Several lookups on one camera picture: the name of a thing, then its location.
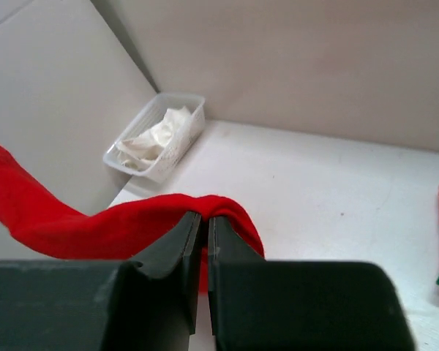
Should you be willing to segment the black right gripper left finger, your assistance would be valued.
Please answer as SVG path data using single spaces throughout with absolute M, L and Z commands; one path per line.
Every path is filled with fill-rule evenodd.
M 186 350 L 202 219 L 128 260 L 0 260 L 0 350 Z

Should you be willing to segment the red t shirt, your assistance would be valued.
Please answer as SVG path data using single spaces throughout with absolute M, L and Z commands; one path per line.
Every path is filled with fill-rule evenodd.
M 228 197 L 159 195 L 87 216 L 54 197 L 0 146 L 0 222 L 16 241 L 41 254 L 63 260 L 128 260 L 172 230 L 188 211 L 205 222 L 227 217 L 239 236 L 265 256 L 248 213 Z

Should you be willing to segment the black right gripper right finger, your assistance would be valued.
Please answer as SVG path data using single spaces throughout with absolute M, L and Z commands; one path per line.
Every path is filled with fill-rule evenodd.
M 366 262 L 268 261 L 221 216 L 209 222 L 218 350 L 414 350 L 385 271 Z

